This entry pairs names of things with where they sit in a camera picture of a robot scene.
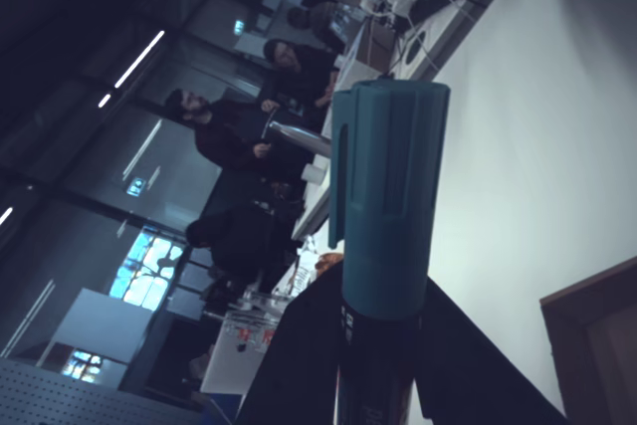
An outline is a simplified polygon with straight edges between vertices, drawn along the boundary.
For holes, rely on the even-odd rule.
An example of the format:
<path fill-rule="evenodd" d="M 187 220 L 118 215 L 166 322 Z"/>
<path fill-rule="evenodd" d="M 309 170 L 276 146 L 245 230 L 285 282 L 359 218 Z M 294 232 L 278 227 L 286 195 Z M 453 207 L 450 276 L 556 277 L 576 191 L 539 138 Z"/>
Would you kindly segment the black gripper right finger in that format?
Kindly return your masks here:
<path fill-rule="evenodd" d="M 434 424 L 568 422 L 433 280 L 416 350 L 420 408 Z"/>

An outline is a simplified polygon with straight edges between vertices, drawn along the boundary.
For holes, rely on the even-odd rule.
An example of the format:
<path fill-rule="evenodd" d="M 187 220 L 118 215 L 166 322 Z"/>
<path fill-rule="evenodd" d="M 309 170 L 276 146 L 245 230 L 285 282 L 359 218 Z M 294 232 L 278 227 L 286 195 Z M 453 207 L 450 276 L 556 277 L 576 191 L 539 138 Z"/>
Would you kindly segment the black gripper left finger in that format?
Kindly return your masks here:
<path fill-rule="evenodd" d="M 237 424 L 333 422 L 341 284 L 341 272 L 326 272 L 289 303 Z"/>

